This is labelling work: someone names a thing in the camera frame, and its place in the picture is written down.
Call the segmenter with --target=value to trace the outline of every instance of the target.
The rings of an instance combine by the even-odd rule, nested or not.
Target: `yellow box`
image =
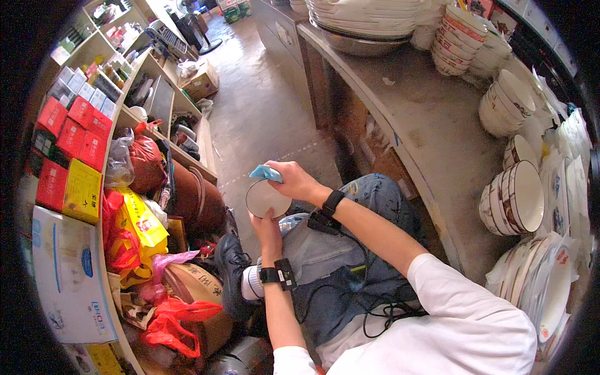
[[[62,213],[95,224],[100,217],[102,174],[77,159],[71,159]]]

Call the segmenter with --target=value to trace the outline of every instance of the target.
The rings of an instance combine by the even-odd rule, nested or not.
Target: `sneaker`
[[[250,319],[260,301],[242,297],[242,273],[252,265],[252,258],[242,251],[242,245],[234,235],[224,235],[215,250],[215,261],[223,279],[223,308],[236,320]]]

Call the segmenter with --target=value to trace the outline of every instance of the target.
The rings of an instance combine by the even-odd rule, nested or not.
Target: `red box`
[[[106,143],[107,140],[105,138],[102,138],[89,130],[86,131],[79,160],[98,172],[102,172],[102,167],[104,167],[104,156],[106,154]]]
[[[41,110],[38,123],[58,137],[58,133],[60,133],[62,123],[65,122],[66,117],[67,109],[58,100],[50,97]]]
[[[69,117],[86,128],[91,121],[93,112],[94,107],[81,96],[77,96],[69,110]]]
[[[65,120],[56,146],[69,158],[77,159],[81,154],[85,129],[70,118]]]
[[[112,121],[96,108],[94,108],[90,119],[86,129],[93,131],[104,140],[107,140],[110,135],[110,129],[112,129]]]
[[[66,169],[53,161],[44,159],[35,200],[46,208],[60,212],[67,186],[67,176]]]

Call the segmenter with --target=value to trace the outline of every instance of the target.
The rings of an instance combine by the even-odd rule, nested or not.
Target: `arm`
[[[321,208],[333,191],[318,183],[295,161],[269,161],[266,164],[281,173],[283,184],[275,181],[269,183],[285,196],[305,200]],[[407,275],[413,259],[427,253],[427,250],[405,231],[349,199],[342,199],[335,210],[334,219],[404,276]]]
[[[273,209],[260,219],[248,213],[261,244],[262,266],[274,267],[282,259],[282,240],[277,219],[272,219]],[[294,315],[290,292],[284,292],[279,283],[263,285],[265,290],[266,322],[273,349],[284,346],[299,346],[306,349],[300,324]]]

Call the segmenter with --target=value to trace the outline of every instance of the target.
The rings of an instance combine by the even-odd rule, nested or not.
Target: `black cable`
[[[337,289],[338,291],[340,291],[342,294],[342,296],[344,295],[350,295],[350,298],[352,301],[354,301],[354,303],[356,303],[358,306],[360,306],[365,312],[364,312],[364,320],[362,321],[362,332],[363,334],[367,337],[367,338],[377,338],[379,336],[381,336],[385,331],[388,330],[388,328],[396,321],[405,317],[415,317],[415,316],[424,316],[427,315],[427,312],[422,308],[413,308],[409,305],[407,305],[405,302],[403,301],[394,301],[392,302],[389,298],[384,298],[382,296],[377,296],[377,295],[372,295],[369,293],[364,293],[362,290],[363,288],[367,285],[367,275],[368,275],[368,268],[373,265],[373,262],[375,261],[375,259],[369,261],[369,251],[367,249],[365,249],[365,247],[362,245],[362,243],[360,243],[360,241],[358,241],[356,238],[354,238],[353,236],[350,236],[342,231],[340,231],[340,235],[342,237],[347,237],[351,240],[353,240],[356,244],[358,244],[358,246],[361,248],[362,253],[365,257],[364,260],[364,266],[365,266],[365,275],[363,277],[363,282],[362,285],[360,287],[360,289],[357,292],[353,292],[350,293],[348,292],[346,289],[340,288],[337,285],[333,285],[333,284],[324,284],[324,285],[320,285],[318,287],[316,287],[311,293],[310,296],[308,297],[308,302],[307,302],[307,306],[306,306],[306,310],[304,311],[304,315],[302,317],[302,319],[298,319],[298,317],[296,316],[296,319],[298,320],[299,324],[303,324],[306,321],[306,318],[308,317],[308,312],[310,311],[310,307],[311,307],[311,303],[313,301],[313,298],[315,296],[315,294],[320,291],[321,289],[324,289],[326,287],[330,287],[333,289]],[[363,293],[369,297],[373,297],[375,298],[375,301],[371,304],[371,307],[365,307],[360,300],[356,297],[356,295]],[[379,306],[380,304],[388,304],[388,306],[383,308],[383,314],[375,314],[372,313],[371,311],[373,309],[375,309],[377,306]],[[403,313],[401,314],[396,314],[394,315],[394,309],[401,309]],[[383,330],[378,333],[377,335],[369,335],[367,333],[367,318],[369,317],[369,315],[371,316],[376,316],[376,317],[386,317],[387,320],[384,323],[384,327]],[[338,326],[342,323],[343,321],[343,316],[340,317],[338,323],[333,327],[333,330],[335,330],[336,328],[338,328]]]

